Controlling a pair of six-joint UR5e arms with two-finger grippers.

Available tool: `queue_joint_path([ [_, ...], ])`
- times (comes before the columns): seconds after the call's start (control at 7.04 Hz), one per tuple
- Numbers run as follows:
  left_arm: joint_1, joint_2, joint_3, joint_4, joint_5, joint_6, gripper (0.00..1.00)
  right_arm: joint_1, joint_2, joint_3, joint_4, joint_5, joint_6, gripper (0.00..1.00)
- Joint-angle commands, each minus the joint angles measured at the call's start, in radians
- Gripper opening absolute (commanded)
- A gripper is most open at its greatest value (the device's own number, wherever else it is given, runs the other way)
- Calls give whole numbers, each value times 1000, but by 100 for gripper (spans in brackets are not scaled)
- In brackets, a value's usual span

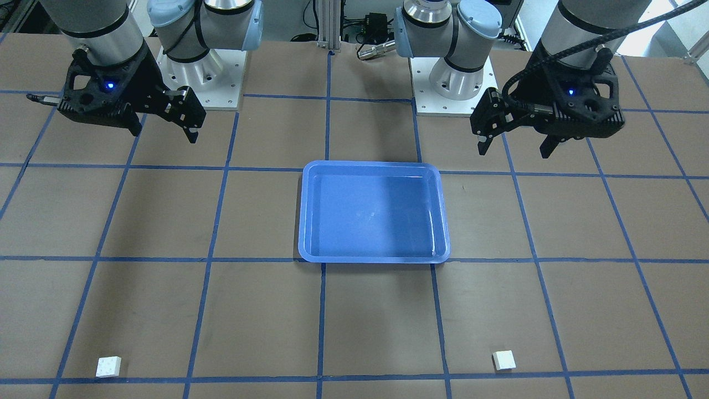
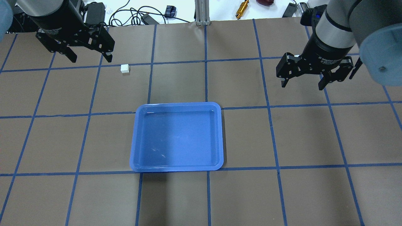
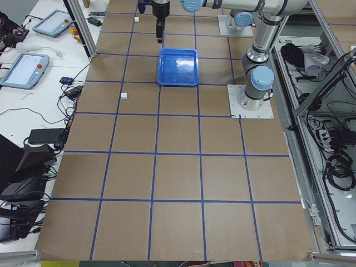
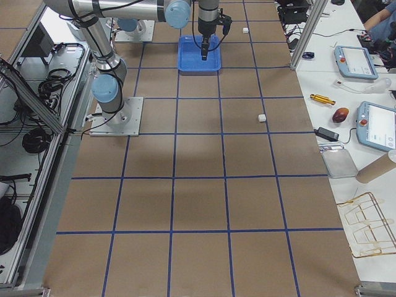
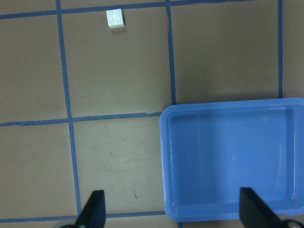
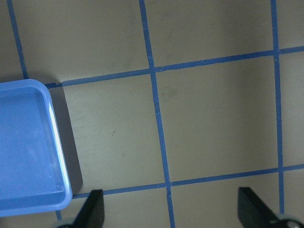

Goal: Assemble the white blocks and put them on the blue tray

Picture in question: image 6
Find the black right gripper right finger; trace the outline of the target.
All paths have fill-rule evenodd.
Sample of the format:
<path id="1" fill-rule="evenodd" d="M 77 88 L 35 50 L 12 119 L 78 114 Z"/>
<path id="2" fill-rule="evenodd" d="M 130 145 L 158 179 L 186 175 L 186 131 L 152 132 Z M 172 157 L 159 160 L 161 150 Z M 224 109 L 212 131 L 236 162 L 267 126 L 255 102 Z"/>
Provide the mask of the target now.
<path id="1" fill-rule="evenodd" d="M 249 187 L 239 187 L 237 217 L 244 228 L 276 228 L 280 223 L 275 213 Z"/>

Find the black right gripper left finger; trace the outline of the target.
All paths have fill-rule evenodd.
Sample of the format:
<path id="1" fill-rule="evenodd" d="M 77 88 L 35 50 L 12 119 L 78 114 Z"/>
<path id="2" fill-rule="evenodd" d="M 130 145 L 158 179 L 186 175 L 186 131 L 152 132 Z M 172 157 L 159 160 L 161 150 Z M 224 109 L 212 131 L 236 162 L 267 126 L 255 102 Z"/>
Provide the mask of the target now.
<path id="1" fill-rule="evenodd" d="M 103 190 L 92 190 L 71 228 L 102 228 L 105 221 Z"/>

